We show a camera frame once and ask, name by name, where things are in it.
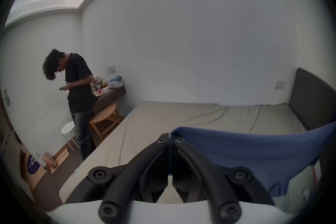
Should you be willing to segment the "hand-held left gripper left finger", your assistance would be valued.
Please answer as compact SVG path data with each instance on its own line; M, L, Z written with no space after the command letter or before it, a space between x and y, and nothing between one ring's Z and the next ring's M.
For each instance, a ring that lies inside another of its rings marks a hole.
M168 185L169 134L162 134L128 164L92 168L75 187L66 204L101 200L104 223L125 223L133 200L156 203Z

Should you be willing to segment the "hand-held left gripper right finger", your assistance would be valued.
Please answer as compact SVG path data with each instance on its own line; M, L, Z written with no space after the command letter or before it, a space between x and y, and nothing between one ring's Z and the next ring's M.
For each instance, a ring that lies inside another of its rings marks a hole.
M206 199L214 223L238 222L243 213L239 201L275 205L250 169L214 164L184 138L171 139L171 173L183 202Z

